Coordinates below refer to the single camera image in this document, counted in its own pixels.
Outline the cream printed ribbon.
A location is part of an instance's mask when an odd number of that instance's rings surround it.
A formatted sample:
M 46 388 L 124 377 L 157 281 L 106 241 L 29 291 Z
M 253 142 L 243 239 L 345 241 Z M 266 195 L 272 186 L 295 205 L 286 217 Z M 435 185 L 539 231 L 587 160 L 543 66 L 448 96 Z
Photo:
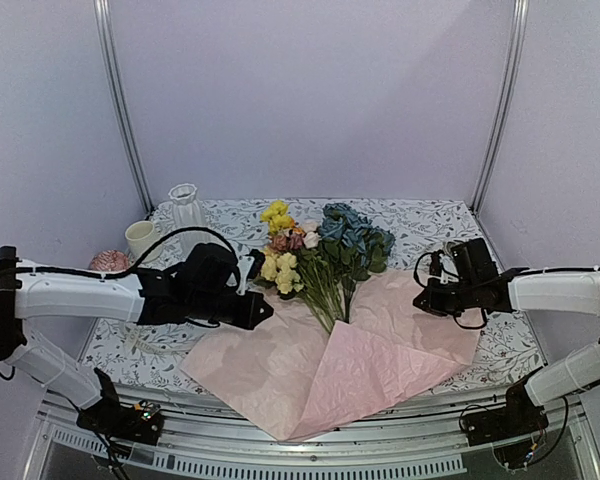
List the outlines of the cream printed ribbon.
M 135 324 L 123 324 L 120 330 L 123 337 L 123 349 L 126 353 L 140 351 L 146 354 L 154 355 L 170 355 L 170 354 L 186 354 L 190 351 L 191 345 L 177 344 L 176 346 L 168 346 L 165 344 L 152 344 L 141 338 L 141 330 Z

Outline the pink flower bouquet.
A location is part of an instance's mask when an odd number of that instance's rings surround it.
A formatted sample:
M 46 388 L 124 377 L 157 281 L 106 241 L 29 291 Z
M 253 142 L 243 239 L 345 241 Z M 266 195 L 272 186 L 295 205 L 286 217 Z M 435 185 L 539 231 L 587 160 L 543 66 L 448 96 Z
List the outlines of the pink flower bouquet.
M 272 202 L 260 221 L 268 227 L 268 244 L 262 250 L 265 261 L 258 279 L 282 299 L 303 300 L 320 326 L 332 332 L 344 310 L 334 267 L 320 249 L 320 223 L 297 222 L 282 200 Z

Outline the pink wrapping paper sheet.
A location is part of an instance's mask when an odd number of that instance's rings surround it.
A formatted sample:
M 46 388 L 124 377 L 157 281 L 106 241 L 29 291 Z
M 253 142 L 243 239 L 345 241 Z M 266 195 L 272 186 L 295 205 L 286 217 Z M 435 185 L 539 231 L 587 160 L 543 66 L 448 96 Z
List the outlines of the pink wrapping paper sheet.
M 360 284 L 351 321 L 326 332 L 300 300 L 266 292 L 273 315 L 252 331 L 222 327 L 194 343 L 181 371 L 278 441 L 344 426 L 421 394 L 473 362 L 481 315 L 416 309 L 409 271 Z

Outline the blue flower bunch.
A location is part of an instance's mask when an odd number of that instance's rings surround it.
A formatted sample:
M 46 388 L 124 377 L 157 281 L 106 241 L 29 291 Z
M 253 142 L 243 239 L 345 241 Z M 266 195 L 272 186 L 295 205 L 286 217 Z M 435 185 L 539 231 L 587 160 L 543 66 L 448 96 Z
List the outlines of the blue flower bunch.
M 345 203 L 323 207 L 318 233 L 320 253 L 331 265 L 342 293 L 342 320 L 348 323 L 357 285 L 386 271 L 395 236 Z

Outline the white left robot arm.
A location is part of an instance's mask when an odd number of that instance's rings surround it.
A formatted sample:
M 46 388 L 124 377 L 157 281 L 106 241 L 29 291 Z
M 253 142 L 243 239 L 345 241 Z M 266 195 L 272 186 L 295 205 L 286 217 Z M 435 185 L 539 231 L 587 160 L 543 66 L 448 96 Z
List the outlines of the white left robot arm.
M 128 426 L 108 377 L 77 363 L 29 325 L 34 318 L 106 318 L 133 325 L 202 321 L 252 330 L 274 310 L 247 288 L 263 255 L 237 257 L 217 244 L 160 270 L 98 272 L 45 266 L 0 247 L 0 362 L 20 370 L 82 410 L 108 434 Z

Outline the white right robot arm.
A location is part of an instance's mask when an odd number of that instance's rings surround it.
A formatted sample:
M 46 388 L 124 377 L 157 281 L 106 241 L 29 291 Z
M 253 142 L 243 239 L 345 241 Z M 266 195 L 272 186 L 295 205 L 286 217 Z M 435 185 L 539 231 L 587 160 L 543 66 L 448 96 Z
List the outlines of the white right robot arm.
M 497 313 L 528 318 L 547 364 L 508 388 L 496 421 L 504 435 L 519 435 L 549 402 L 600 384 L 600 265 L 501 270 L 476 238 L 422 253 L 413 277 L 414 306 L 462 329 L 473 310 L 481 328 Z

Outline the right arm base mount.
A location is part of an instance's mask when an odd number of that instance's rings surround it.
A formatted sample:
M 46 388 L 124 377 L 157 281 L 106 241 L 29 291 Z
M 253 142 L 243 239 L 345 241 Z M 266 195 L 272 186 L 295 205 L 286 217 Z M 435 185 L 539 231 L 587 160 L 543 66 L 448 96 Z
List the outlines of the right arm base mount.
M 505 404 L 495 409 L 478 407 L 473 413 L 462 413 L 459 428 L 470 446 L 482 445 L 539 432 L 549 426 L 542 406 L 535 406 L 525 390 L 527 378 L 511 385 Z

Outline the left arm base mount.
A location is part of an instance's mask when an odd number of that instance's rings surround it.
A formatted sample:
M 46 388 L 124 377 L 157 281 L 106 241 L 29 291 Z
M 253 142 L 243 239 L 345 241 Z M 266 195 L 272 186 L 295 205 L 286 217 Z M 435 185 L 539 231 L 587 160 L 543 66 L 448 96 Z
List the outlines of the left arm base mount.
M 101 398 L 89 408 L 79 408 L 76 425 L 105 437 L 156 446 L 164 426 L 158 404 L 141 400 L 124 406 L 110 377 L 95 368 L 100 381 Z

